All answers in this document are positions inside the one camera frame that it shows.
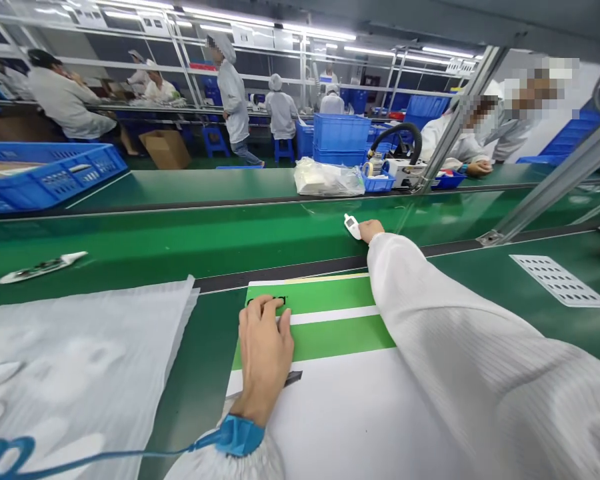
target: person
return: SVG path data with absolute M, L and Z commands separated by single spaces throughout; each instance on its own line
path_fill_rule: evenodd
M 327 85 L 326 95 L 320 102 L 320 113 L 344 115 L 345 101 L 340 97 L 337 85 Z
M 321 81 L 328 81 L 329 79 L 331 79 L 331 83 L 338 84 L 338 76 L 333 72 L 332 62 L 327 62 L 324 72 L 320 74 Z
M 484 177 L 493 171 L 491 159 L 485 148 L 475 138 L 475 128 L 498 104 L 500 94 L 498 83 L 495 81 L 490 82 L 484 95 L 480 97 L 478 105 L 471 112 L 471 116 L 467 120 L 458 140 L 451 151 L 448 152 L 449 158 L 443 165 L 444 169 L 456 170 L 476 178 Z M 433 156 L 458 105 L 459 97 L 456 95 L 452 98 L 449 109 L 440 118 L 427 122 L 422 128 L 420 132 L 422 136 L 420 159 L 424 162 L 428 162 Z
M 112 118 L 87 110 L 85 104 L 97 105 L 101 100 L 80 75 L 66 73 L 62 62 L 44 50 L 31 49 L 28 56 L 33 66 L 29 72 L 31 93 L 46 116 L 62 128 L 67 138 L 120 138 L 128 155 L 139 155 L 122 125 Z
M 251 165 L 265 166 L 265 162 L 247 148 L 249 114 L 245 95 L 245 83 L 233 64 L 236 56 L 231 40 L 224 33 L 212 32 L 207 38 L 211 56 L 218 66 L 218 88 L 224 106 L 223 116 L 227 122 L 231 150 Z
M 600 360 L 542 336 L 452 280 L 416 244 L 386 233 L 378 220 L 359 228 L 369 245 L 373 298 L 427 404 L 423 414 L 439 417 L 461 452 L 454 478 L 600 479 Z M 275 408 L 295 347 L 290 310 L 276 325 L 282 304 L 262 295 L 239 314 L 243 392 L 225 410 L 260 427 Z M 186 478 L 193 480 L 284 478 L 283 460 L 266 429 L 246 457 L 213 446 L 185 455 Z
M 2 61 L 0 61 L 0 81 L 14 96 L 22 100 L 33 100 L 27 76 L 6 66 Z
M 129 50 L 129 54 L 134 63 L 146 63 L 143 56 L 136 50 Z M 127 79 L 127 83 L 133 88 L 133 91 L 137 95 L 144 94 L 150 81 L 149 73 L 146 70 L 140 69 L 136 70 L 135 73 Z
M 147 60 L 147 65 L 154 67 L 152 60 Z M 149 83 L 145 90 L 144 98 L 155 102 L 168 102 L 178 98 L 180 94 L 172 83 L 164 80 L 157 70 L 149 70 Z
M 512 158 L 539 124 L 539 112 L 548 101 L 563 96 L 564 83 L 571 79 L 568 59 L 543 58 L 539 68 L 528 69 L 523 79 L 499 83 L 499 104 L 480 125 L 475 138 L 484 147 L 497 141 L 492 160 L 504 163 Z
M 290 95 L 283 93 L 282 78 L 274 73 L 269 79 L 271 90 L 265 97 L 265 108 L 271 116 L 271 134 L 274 140 L 294 139 L 298 108 Z

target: plastic bag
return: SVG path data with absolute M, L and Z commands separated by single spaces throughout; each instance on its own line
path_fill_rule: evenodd
M 298 195 L 355 197 L 365 192 L 360 169 L 318 163 L 308 157 L 296 163 L 293 178 Z

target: white tray with holes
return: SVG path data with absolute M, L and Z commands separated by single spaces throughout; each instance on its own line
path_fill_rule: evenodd
M 600 308 L 600 295 L 550 257 L 542 255 L 510 255 L 510 257 L 564 305 Z

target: hand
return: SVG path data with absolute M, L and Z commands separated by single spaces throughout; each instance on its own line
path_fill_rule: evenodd
M 285 386 L 293 358 L 291 310 L 286 309 L 275 323 L 275 310 L 283 304 L 280 298 L 260 295 L 239 316 L 243 390 L 230 413 L 262 428 Z
M 359 223 L 358 228 L 360 228 L 360 236 L 362 240 L 366 242 L 366 244 L 371 243 L 371 239 L 377 233 L 384 233 L 385 229 L 378 220 L 367 220 L 365 222 Z
M 484 177 L 490 174 L 493 168 L 488 160 L 478 160 L 477 162 L 470 163 L 467 167 L 467 175 L 470 177 Z

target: workbench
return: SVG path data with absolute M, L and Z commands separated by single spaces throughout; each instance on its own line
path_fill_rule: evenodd
M 546 176 L 542 167 L 504 165 L 432 195 L 310 201 L 295 195 L 290 169 L 131 172 L 61 211 L 0 220 L 0 276 L 89 252 L 76 268 L 0 285 L 0 305 L 196 276 L 203 294 L 161 399 L 152 449 L 182 448 L 217 422 L 249 281 L 364 271 L 366 245 L 344 230 L 344 213 L 378 218 L 452 278 L 600 358 L 600 309 L 564 307 L 509 258 L 549 255 L 600 293 L 600 233 L 588 227 L 600 223 L 600 212 L 579 223 L 600 206 L 600 179 L 540 216 L 519 238 L 529 241 L 484 249 L 474 240 Z M 519 183 L 507 186 L 512 179 Z M 281 195 L 292 200 L 246 204 Z M 227 198 L 232 205 L 204 206 Z M 144 460 L 140 478 L 162 478 L 172 461 Z

